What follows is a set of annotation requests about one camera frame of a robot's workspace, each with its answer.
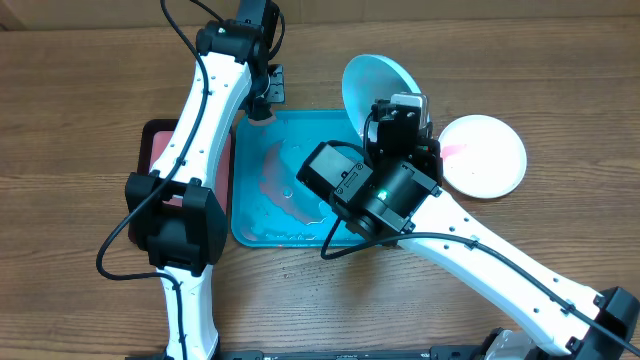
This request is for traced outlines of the white pink plate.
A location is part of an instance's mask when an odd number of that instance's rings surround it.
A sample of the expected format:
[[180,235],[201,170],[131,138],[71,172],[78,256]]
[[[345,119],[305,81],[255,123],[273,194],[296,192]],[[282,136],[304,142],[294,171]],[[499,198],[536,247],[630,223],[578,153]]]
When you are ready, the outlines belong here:
[[440,133],[443,177],[458,192],[494,199],[515,190],[525,177],[524,142],[505,122],[488,115],[460,117]]

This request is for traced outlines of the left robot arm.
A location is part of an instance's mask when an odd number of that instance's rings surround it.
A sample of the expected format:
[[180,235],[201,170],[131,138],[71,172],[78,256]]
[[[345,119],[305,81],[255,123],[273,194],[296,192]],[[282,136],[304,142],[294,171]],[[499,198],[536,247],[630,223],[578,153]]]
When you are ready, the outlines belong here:
[[271,0],[242,1],[233,19],[215,15],[187,46],[193,82],[167,145],[125,186],[122,226],[144,251],[165,294],[169,340],[161,359],[213,359],[219,334],[212,315],[213,267],[227,239],[214,193],[238,111],[257,121],[285,100],[281,65],[273,63],[285,17]]

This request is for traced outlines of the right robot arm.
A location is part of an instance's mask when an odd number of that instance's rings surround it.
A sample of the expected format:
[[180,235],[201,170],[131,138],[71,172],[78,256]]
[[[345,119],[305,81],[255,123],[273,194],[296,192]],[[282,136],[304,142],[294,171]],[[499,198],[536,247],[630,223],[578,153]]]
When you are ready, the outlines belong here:
[[372,105],[358,160],[319,144],[298,180],[325,201],[362,247],[398,246],[447,270],[517,324],[499,329],[485,359],[617,359],[632,352],[639,302],[541,265],[486,228],[443,189],[440,145],[426,100],[396,94]]

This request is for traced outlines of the light blue plate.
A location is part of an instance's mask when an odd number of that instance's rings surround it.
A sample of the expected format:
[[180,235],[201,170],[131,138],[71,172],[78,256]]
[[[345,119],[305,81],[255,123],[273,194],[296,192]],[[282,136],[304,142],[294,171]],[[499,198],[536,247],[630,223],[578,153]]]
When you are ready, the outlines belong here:
[[376,100],[396,93],[421,93],[413,77],[393,59],[374,54],[354,57],[342,76],[342,99],[347,115],[361,139],[364,122]]

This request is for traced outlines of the dark green sponge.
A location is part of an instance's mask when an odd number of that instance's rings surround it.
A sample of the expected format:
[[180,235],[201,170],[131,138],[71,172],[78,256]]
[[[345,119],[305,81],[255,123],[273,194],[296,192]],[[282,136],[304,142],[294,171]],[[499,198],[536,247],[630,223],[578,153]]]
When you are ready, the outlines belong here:
[[248,118],[249,123],[252,126],[257,126],[257,127],[268,126],[269,124],[273,123],[276,120],[277,120],[277,117],[275,116],[275,114],[272,114],[268,118],[265,118],[262,120]]

